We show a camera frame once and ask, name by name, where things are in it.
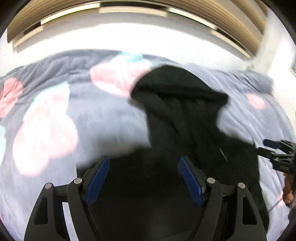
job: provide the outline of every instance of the floral blanket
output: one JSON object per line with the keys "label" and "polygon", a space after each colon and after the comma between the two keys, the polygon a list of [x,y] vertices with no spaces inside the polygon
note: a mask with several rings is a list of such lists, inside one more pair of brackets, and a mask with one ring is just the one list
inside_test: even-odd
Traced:
{"label": "floral blanket", "polygon": [[[142,75],[164,64],[179,66],[137,53],[72,50],[0,77],[0,218],[15,240],[23,240],[45,183],[68,184],[77,167],[150,146],[145,112],[131,104],[129,93]],[[217,123],[225,133],[257,146],[265,138],[296,140],[267,76],[183,67],[230,96]],[[264,158],[259,167],[273,241],[288,224],[289,209],[279,202],[284,177]]]}

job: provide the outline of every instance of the black fabric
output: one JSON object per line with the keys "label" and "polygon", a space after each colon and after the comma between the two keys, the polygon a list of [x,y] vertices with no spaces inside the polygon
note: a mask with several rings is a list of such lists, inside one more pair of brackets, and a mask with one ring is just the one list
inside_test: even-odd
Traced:
{"label": "black fabric", "polygon": [[15,241],[13,237],[11,237],[8,230],[5,228],[4,224],[0,219],[0,240],[1,241]]}
{"label": "black fabric", "polygon": [[131,97],[144,106],[150,130],[152,148],[141,160],[143,172],[176,171],[180,157],[188,156],[222,184],[245,183],[267,230],[256,148],[221,133],[216,125],[226,94],[213,91],[184,69],[163,66],[143,76]]}

